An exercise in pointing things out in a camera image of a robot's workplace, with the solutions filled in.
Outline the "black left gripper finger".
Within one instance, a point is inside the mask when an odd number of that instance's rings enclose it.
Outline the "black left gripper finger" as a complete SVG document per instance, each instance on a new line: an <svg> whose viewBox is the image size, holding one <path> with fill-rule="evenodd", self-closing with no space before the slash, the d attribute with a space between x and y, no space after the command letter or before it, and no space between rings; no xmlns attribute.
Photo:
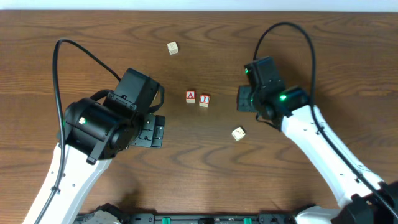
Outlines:
<svg viewBox="0 0 398 224"><path fill-rule="evenodd" d="M165 128L165 116L155 116L155 134L163 134Z"/></svg>
<svg viewBox="0 0 398 224"><path fill-rule="evenodd" d="M161 148L162 147L162 141L163 141L163 135L154 134L153 137L152 137L151 147Z"/></svg>

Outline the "red letter I wooden block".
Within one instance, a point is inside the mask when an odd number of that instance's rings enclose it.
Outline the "red letter I wooden block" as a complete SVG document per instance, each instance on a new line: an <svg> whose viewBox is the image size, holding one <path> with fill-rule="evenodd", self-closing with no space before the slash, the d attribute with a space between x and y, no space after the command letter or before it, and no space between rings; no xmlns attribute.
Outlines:
<svg viewBox="0 0 398 224"><path fill-rule="evenodd" d="M207 108L210 104L210 95L200 95L199 106Z"/></svg>

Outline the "red letter A wooden block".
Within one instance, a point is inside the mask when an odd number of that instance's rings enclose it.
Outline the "red letter A wooden block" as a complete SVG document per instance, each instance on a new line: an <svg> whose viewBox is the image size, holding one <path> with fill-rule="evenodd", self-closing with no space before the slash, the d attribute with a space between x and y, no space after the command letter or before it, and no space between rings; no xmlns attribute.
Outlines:
<svg viewBox="0 0 398 224"><path fill-rule="evenodd" d="M195 103L196 102L196 91L195 90L187 90L186 91L186 102L187 103Z"/></svg>

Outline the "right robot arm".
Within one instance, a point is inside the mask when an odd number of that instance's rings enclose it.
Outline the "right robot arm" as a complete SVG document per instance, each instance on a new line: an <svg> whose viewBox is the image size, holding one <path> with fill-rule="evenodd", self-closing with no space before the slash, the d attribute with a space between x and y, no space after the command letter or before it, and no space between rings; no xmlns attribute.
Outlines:
<svg viewBox="0 0 398 224"><path fill-rule="evenodd" d="M339 139L300 87L240 86L238 110L281 131L308 157L331 189L337 209L311 206L296 223L397 223L397 183L386 184Z"/></svg>

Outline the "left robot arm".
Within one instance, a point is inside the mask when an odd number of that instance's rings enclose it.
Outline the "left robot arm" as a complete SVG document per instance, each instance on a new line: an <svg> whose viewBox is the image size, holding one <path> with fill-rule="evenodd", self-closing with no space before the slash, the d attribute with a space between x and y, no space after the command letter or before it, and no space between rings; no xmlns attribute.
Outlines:
<svg viewBox="0 0 398 224"><path fill-rule="evenodd" d="M152 105L162 86L100 90L68 106L47 176L24 223L73 223L88 193L116 154L129 146L160 148L165 118Z"/></svg>

